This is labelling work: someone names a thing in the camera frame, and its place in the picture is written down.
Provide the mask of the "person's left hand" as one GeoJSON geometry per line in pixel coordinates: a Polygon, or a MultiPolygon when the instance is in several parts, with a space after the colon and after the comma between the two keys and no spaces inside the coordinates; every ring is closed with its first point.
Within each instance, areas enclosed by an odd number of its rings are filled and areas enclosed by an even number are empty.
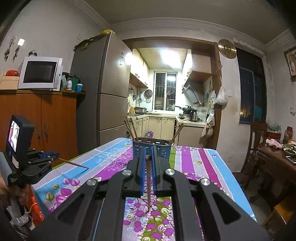
{"type": "Polygon", "coordinates": [[[6,209],[10,206],[10,199],[16,198],[21,205],[25,205],[29,199],[29,185],[26,184],[24,188],[18,186],[7,186],[1,176],[0,181],[0,199],[1,208],[6,209]]]}

